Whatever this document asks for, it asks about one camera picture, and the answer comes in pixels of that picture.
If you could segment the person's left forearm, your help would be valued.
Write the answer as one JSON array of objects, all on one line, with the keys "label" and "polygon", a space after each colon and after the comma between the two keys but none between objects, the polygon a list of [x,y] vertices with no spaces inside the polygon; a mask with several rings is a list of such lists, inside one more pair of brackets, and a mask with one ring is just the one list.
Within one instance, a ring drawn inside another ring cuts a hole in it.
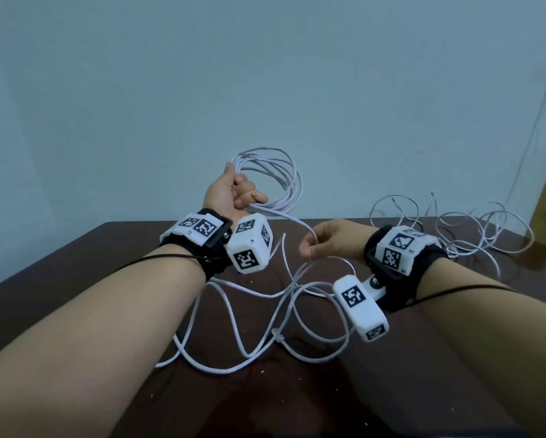
[{"label": "person's left forearm", "polygon": [[165,245],[107,276],[0,351],[0,438],[107,438],[204,288]]}]

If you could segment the person's right hand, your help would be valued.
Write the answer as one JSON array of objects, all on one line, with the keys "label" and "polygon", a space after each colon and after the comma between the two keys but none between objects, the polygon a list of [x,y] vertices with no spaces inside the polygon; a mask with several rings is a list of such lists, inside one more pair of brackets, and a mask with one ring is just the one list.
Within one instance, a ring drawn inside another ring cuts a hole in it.
[{"label": "person's right hand", "polygon": [[309,232],[298,246],[298,252],[305,260],[318,260],[326,257],[342,257],[362,260],[364,249],[378,228],[349,220],[342,221],[341,230],[334,236],[316,236]]}]

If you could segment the person's left hand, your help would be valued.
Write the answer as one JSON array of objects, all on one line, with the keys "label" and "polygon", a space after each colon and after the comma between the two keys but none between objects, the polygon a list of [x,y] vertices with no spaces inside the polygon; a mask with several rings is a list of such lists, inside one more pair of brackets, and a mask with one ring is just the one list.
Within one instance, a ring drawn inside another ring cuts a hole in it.
[{"label": "person's left hand", "polygon": [[236,172],[236,186],[224,187],[224,172],[209,186],[204,197],[204,208],[210,208],[233,223],[247,216],[251,204],[267,204],[268,197],[259,191],[247,176]]}]

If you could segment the white marker wrist plate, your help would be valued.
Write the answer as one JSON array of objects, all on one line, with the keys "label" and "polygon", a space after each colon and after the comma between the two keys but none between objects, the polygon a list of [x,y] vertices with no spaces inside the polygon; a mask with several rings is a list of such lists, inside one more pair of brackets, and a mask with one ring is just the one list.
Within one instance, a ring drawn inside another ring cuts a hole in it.
[{"label": "white marker wrist plate", "polygon": [[442,247],[437,237],[401,225],[387,230],[376,245],[374,257],[380,265],[409,276],[422,251]]},{"label": "white marker wrist plate", "polygon": [[178,220],[160,235],[159,242],[163,244],[172,235],[183,236],[198,246],[211,248],[230,232],[231,226],[232,220],[211,210],[202,210]]}]

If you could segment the person's right forearm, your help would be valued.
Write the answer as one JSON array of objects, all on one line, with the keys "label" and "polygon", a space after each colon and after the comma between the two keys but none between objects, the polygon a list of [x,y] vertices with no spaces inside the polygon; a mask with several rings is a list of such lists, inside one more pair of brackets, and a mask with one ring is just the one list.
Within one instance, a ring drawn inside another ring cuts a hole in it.
[{"label": "person's right forearm", "polygon": [[533,437],[546,438],[546,303],[449,259],[423,275],[420,311],[470,371]]}]

